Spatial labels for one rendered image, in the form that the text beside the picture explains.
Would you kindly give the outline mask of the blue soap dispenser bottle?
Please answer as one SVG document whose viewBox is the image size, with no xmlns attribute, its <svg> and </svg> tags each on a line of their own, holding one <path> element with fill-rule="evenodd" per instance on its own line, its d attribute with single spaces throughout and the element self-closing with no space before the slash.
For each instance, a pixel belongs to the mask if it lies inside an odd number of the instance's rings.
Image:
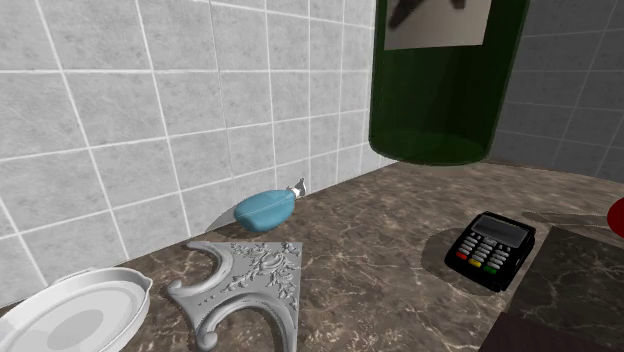
<svg viewBox="0 0 624 352">
<path fill-rule="evenodd" d="M 293 187 L 257 193 L 234 209 L 235 220 L 251 232 L 267 232 L 282 224 L 293 213 L 295 201 L 306 194 L 305 179 Z"/>
</svg>

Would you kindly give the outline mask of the green glass bottle with label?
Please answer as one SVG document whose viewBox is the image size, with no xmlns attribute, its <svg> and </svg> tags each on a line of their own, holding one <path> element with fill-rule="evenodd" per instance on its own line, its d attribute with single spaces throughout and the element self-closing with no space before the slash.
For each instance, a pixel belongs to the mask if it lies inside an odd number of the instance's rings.
<svg viewBox="0 0 624 352">
<path fill-rule="evenodd" d="M 530 0 L 376 0 L 368 142 L 434 166 L 483 160 Z"/>
</svg>

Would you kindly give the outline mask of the black card payment terminal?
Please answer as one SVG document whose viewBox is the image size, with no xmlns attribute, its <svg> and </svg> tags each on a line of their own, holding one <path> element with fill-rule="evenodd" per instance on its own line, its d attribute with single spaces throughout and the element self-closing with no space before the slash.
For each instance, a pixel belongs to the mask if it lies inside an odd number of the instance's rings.
<svg viewBox="0 0 624 352">
<path fill-rule="evenodd" d="M 535 245 L 536 229 L 485 211 L 461 232 L 445 264 L 494 292 L 505 291 Z"/>
</svg>

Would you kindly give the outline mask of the white oval dish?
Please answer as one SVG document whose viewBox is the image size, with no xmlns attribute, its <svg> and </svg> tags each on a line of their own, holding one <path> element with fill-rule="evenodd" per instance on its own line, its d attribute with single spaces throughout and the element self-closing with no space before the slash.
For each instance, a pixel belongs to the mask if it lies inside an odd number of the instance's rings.
<svg viewBox="0 0 624 352">
<path fill-rule="evenodd" d="M 63 277 L 0 317 L 0 352 L 120 352 L 146 318 L 152 285 L 123 267 Z"/>
</svg>

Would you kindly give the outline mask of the red round object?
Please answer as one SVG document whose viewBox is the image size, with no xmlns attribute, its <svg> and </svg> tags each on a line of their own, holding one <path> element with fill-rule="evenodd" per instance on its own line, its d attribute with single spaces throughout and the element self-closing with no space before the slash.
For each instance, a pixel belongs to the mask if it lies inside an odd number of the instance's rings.
<svg viewBox="0 0 624 352">
<path fill-rule="evenodd" d="M 614 202 L 607 212 L 608 227 L 624 239 L 624 197 Z"/>
</svg>

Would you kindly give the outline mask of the grey ornate corner bracket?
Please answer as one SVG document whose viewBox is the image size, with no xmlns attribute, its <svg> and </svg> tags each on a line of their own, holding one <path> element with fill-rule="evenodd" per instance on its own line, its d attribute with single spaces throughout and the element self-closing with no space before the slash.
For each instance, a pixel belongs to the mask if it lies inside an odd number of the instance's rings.
<svg viewBox="0 0 624 352">
<path fill-rule="evenodd" d="M 179 279 L 167 292 L 193 325 L 198 352 L 218 344 L 218 325 L 230 314 L 255 308 L 270 315 L 284 352 L 297 351 L 301 242 L 191 241 L 189 249 L 216 258 L 216 270 L 189 286 Z"/>
</svg>

